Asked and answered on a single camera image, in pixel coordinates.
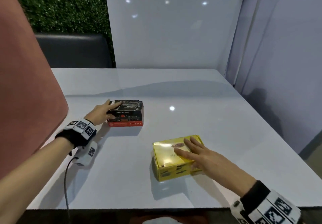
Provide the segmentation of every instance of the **black and red box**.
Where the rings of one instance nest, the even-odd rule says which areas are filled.
[[[140,100],[115,100],[112,103],[122,102],[116,109],[108,113],[114,115],[115,119],[108,119],[110,127],[143,126],[143,102]]]

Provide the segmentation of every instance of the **lavender wall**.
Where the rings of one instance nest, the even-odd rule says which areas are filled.
[[[256,0],[244,0],[232,83]],[[322,129],[322,0],[262,0],[236,89],[299,153]]]

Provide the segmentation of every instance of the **black chair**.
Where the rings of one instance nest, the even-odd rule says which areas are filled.
[[[35,33],[51,68],[112,68],[102,34]]]

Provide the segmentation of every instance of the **artificial grass wall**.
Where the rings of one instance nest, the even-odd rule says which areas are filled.
[[[106,0],[19,0],[35,32],[101,33],[115,64]]]

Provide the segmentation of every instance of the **hand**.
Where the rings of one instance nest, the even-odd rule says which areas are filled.
[[[192,164],[193,168],[201,169],[208,177],[238,196],[244,196],[255,184],[256,179],[254,177],[244,172],[223,155],[200,144],[194,137],[190,137],[190,140],[185,138],[184,143],[191,152],[175,148],[175,153],[195,161]]]
[[[110,105],[110,100],[108,99],[104,104],[96,105],[95,108],[89,112],[84,119],[90,120],[95,126],[102,124],[107,119],[115,119],[114,115],[106,114],[109,110],[117,108],[122,102]]]

